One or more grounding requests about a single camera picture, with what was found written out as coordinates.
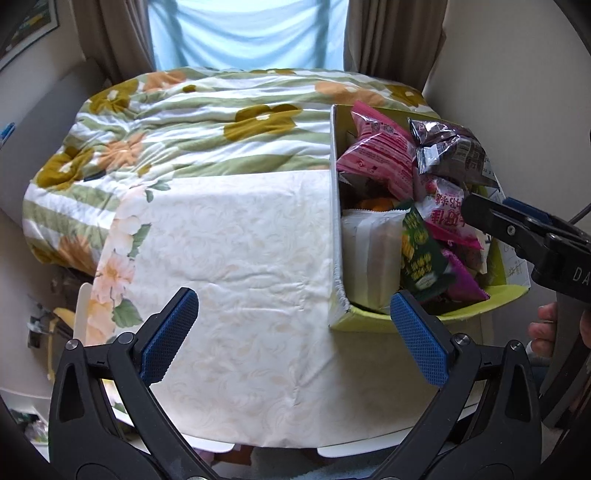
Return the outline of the person's right hand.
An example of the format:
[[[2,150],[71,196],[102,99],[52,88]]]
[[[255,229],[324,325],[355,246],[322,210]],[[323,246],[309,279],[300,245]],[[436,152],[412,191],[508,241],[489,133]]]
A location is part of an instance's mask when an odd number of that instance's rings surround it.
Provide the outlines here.
[[[531,349],[534,354],[551,358],[554,352],[558,321],[558,305],[556,302],[538,308],[538,321],[528,327],[531,338]],[[591,348],[591,317],[585,310],[581,316],[579,330],[583,343]]]

